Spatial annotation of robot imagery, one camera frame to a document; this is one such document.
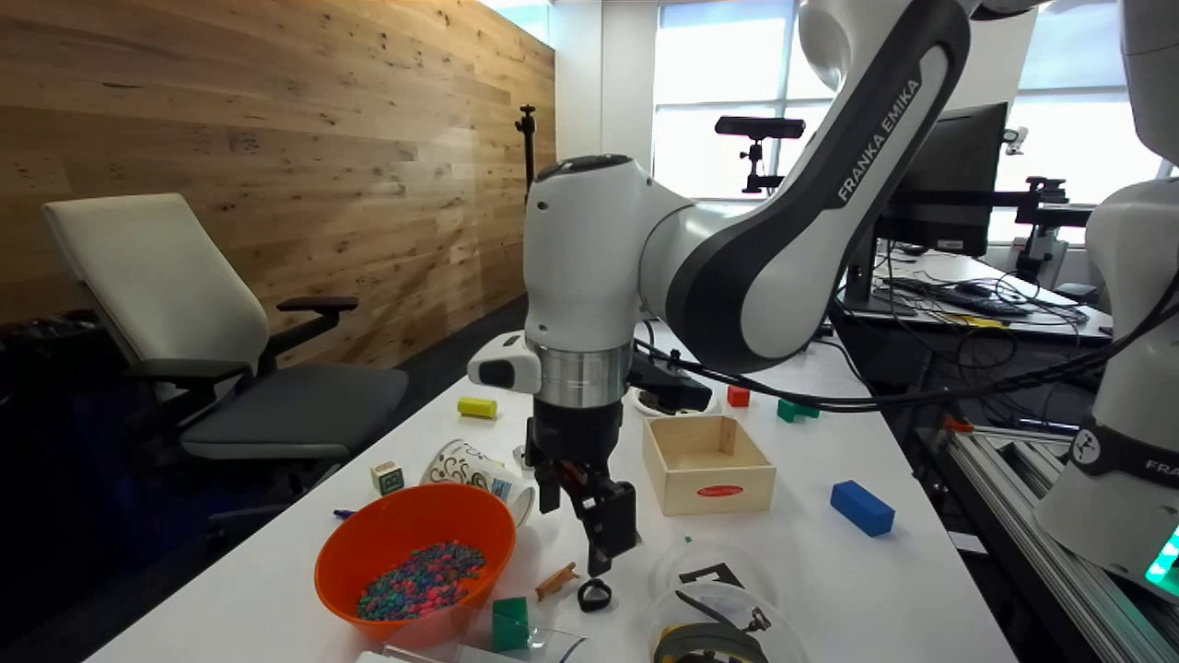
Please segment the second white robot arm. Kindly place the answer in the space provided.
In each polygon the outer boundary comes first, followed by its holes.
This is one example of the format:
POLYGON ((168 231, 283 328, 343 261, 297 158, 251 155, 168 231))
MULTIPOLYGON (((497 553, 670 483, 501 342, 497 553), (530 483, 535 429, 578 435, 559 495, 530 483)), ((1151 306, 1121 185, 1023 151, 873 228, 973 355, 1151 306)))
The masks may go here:
MULTIPOLYGON (((1138 142, 1179 162, 1179 0, 1121 0, 1124 78, 1138 142)), ((1040 526, 1067 553, 1179 602, 1179 180, 1113 193, 1088 223, 1113 340, 1067 463, 1040 526)))

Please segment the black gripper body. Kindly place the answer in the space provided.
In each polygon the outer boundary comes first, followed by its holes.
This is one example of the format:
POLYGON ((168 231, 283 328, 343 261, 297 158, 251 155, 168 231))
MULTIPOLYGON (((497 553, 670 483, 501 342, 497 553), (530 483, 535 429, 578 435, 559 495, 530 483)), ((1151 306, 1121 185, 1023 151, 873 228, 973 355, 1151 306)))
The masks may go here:
POLYGON ((615 449, 623 407, 564 410, 537 402, 528 422, 528 463, 555 460, 559 498, 573 498, 590 483, 610 483, 607 457, 615 449))

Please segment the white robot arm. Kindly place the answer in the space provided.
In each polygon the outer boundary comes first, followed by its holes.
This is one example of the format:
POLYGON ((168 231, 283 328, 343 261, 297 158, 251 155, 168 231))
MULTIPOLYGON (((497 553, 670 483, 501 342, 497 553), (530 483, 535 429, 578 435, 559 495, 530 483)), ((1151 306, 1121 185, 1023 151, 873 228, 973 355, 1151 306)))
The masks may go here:
POLYGON ((1041 0, 798 0, 827 110, 781 180, 717 213, 627 155, 573 155, 530 185, 521 340, 537 359, 528 452, 550 507, 582 520, 605 575, 637 547, 637 495, 610 476, 632 328, 663 321, 717 371, 798 355, 849 242, 961 90, 973 35, 1041 0))

